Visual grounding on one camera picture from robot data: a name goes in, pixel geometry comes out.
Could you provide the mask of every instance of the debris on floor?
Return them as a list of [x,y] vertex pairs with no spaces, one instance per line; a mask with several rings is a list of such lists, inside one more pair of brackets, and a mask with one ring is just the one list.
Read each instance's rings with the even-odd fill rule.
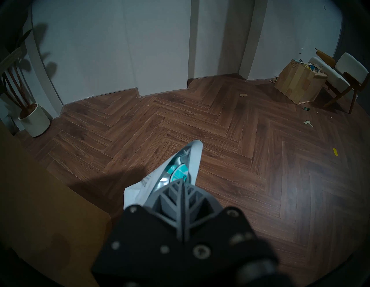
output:
[[276,76],[275,78],[273,78],[272,80],[270,80],[271,83],[276,83],[276,81],[278,80],[278,77],[279,76]]
[[304,124],[309,124],[311,127],[313,127],[313,125],[311,125],[311,122],[310,121],[304,121],[303,123]]

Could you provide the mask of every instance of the white chair seat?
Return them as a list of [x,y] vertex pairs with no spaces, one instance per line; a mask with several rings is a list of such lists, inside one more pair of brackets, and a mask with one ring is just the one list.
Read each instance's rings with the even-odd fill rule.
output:
[[[345,78],[342,77],[341,74],[339,74],[336,70],[334,70],[332,67],[330,67],[328,64],[325,64],[325,62],[319,58],[312,57],[310,59],[310,62],[314,66],[318,66],[319,68],[323,69],[323,72],[327,74],[327,81],[333,85],[334,88],[336,88],[338,91],[343,92],[345,89],[349,87],[349,83]],[[346,97],[349,99],[352,99],[354,90],[350,90]]]

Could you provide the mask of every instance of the white wall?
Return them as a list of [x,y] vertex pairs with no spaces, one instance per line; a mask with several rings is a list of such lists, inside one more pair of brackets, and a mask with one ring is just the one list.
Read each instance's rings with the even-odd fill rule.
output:
[[330,0],[268,0],[248,80],[273,78],[292,59],[307,62],[315,48],[333,56],[341,24],[341,11]]
[[190,0],[123,0],[141,96],[187,88]]
[[192,0],[188,78],[238,73],[254,0]]
[[63,104],[136,87],[122,1],[36,0],[33,26]]

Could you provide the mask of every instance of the bolt head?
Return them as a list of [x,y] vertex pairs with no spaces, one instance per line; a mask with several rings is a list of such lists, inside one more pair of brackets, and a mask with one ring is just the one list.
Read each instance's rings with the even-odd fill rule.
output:
[[162,253],[162,254],[167,254],[169,253],[169,247],[167,245],[162,245],[160,248],[159,248],[159,251]]
[[111,244],[113,250],[117,250],[120,247],[120,243],[118,241],[114,241]]
[[237,212],[236,210],[234,209],[229,209],[227,212],[226,212],[227,215],[231,216],[231,217],[238,217],[239,216],[239,212]]
[[211,255],[211,249],[204,244],[198,244],[193,248],[193,255],[198,259],[207,259]]

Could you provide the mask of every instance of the wooden floor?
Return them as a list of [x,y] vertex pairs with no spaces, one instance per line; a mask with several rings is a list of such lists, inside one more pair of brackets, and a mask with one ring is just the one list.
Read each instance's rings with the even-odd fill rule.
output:
[[357,103],[352,115],[338,104],[322,109],[328,99],[323,89],[304,111],[266,81],[208,77],[157,96],[128,90],[72,103],[44,135],[16,137],[112,217],[122,212],[125,187],[201,140],[196,185],[242,209],[281,270],[304,286],[343,262],[368,231],[370,119]]

